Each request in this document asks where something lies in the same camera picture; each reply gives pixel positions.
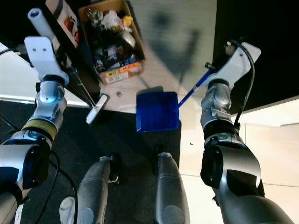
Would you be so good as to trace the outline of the white hand broom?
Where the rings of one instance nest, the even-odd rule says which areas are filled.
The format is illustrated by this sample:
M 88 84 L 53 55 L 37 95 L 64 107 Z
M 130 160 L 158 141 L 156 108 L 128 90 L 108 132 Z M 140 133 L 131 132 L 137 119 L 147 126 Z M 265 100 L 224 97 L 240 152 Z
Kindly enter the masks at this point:
M 32 8 L 27 13 L 27 17 L 34 28 L 36 28 L 39 36 L 45 36 L 51 40 L 54 55 L 60 66 L 60 45 L 62 44 L 54 33 L 49 21 L 46 20 L 43 9 Z M 72 45 L 71 41 L 67 40 L 64 45 L 66 45 L 66 47 L 73 52 L 72 62 L 77 67 L 78 74 L 80 72 L 86 72 L 88 69 L 87 64 L 80 58 L 79 53 L 77 53 L 77 50 Z M 58 81 L 58 76 L 47 76 L 45 79 L 43 79 L 43 81 L 39 81 L 36 98 L 34 100 L 36 110 L 34 111 L 32 117 L 28 120 L 28 124 L 39 122 L 42 125 L 49 125 L 49 127 L 53 128 L 53 130 L 59 129 L 64 123 L 64 109 L 66 109 L 68 106 L 66 90 L 69 88 L 69 83 L 66 86 L 62 85 L 62 83 Z M 81 84 L 75 85 L 78 86 L 81 91 L 83 91 L 83 97 L 86 98 L 87 103 L 91 107 L 91 110 L 85 118 L 85 121 L 88 125 L 96 124 L 99 113 L 106 105 L 109 97 L 104 94 L 99 94 L 99 98 L 95 100 L 87 91 L 82 81 Z

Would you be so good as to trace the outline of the blue dustpan with handle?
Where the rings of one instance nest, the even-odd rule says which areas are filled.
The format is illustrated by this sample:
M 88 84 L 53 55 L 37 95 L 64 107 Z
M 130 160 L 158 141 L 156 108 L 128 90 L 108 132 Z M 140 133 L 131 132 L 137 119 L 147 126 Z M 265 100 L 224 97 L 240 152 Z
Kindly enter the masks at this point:
M 179 109 L 203 84 L 213 71 L 207 72 L 181 99 L 173 91 L 144 92 L 136 96 L 136 132 L 164 132 L 180 127 Z

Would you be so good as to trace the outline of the black floor mat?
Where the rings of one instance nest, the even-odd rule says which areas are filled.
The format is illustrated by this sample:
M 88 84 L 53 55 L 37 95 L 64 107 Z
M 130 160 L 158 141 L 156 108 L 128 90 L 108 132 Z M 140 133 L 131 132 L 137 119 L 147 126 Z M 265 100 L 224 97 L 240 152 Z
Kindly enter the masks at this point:
M 34 111 L 28 103 L 0 102 L 0 112 L 11 124 L 21 127 Z M 109 184 L 106 223 L 137 221 L 153 224 L 157 177 L 157 146 L 171 153 L 179 164 L 181 128 L 168 132 L 136 132 L 136 115 L 132 113 L 102 111 L 93 125 L 85 122 L 88 110 L 67 107 L 64 123 L 57 133 L 52 150 L 60 159 L 63 169 L 79 186 L 85 173 L 101 156 L 117 153 L 122 167 L 119 185 Z M 23 206 L 21 224 L 36 224 L 51 190 L 55 168 L 49 167 L 47 181 L 31 190 L 30 200 Z M 49 198 L 41 224 L 60 224 L 58 209 L 62 200 L 73 196 L 73 190 L 64 175 L 59 174 Z

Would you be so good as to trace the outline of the white red printed carton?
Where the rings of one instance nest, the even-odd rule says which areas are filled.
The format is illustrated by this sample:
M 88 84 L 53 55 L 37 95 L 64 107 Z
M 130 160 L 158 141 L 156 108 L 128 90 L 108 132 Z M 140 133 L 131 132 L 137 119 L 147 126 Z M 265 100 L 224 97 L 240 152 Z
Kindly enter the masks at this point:
M 80 43 L 80 31 L 76 13 L 74 13 L 66 0 L 45 0 L 45 4 L 64 32 L 66 32 L 74 47 L 77 48 Z

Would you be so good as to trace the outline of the cardboard box full of items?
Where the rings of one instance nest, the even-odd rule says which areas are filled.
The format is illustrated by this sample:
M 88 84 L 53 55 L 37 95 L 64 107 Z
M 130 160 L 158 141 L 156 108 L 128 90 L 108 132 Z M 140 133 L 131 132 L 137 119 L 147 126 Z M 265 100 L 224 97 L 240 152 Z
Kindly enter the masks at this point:
M 145 54 L 128 0 L 102 0 L 78 11 L 92 66 L 103 84 L 143 73 Z

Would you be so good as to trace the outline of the black cabinet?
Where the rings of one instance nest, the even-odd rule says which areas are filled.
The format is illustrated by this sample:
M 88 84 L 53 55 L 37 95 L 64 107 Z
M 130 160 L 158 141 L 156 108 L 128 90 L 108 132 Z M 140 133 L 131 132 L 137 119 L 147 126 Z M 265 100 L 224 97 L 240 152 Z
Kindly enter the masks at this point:
M 299 95 L 299 0 L 218 0 L 212 61 L 227 61 L 225 46 L 235 39 L 261 50 L 256 76 L 245 75 L 231 92 L 237 113 Z

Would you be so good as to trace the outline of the grey robot left leg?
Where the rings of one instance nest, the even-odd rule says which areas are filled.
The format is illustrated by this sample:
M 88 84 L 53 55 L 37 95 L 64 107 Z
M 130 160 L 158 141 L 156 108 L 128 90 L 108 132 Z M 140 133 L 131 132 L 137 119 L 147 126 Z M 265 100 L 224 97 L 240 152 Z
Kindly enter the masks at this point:
M 116 181 L 111 174 L 118 174 L 119 158 L 102 156 L 85 173 L 78 190 L 76 224 L 103 224 L 107 208 L 108 184 Z

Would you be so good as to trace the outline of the grey robot leg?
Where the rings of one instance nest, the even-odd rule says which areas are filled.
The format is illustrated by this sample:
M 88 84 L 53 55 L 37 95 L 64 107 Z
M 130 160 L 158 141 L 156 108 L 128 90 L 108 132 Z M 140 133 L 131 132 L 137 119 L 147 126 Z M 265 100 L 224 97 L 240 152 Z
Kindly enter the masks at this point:
M 169 152 L 157 156 L 155 224 L 190 224 L 185 188 L 177 163 Z
M 85 173 L 78 190 L 76 224 L 103 224 L 107 208 L 108 184 L 116 181 L 111 174 L 118 174 L 119 158 L 102 156 Z

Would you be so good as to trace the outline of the grey robot right leg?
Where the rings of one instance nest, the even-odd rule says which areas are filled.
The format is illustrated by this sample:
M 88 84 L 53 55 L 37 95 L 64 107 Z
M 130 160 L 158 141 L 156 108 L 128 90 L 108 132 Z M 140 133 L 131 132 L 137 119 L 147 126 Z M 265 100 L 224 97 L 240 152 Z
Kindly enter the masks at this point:
M 157 156 L 155 224 L 190 224 L 185 188 L 177 163 L 169 152 Z

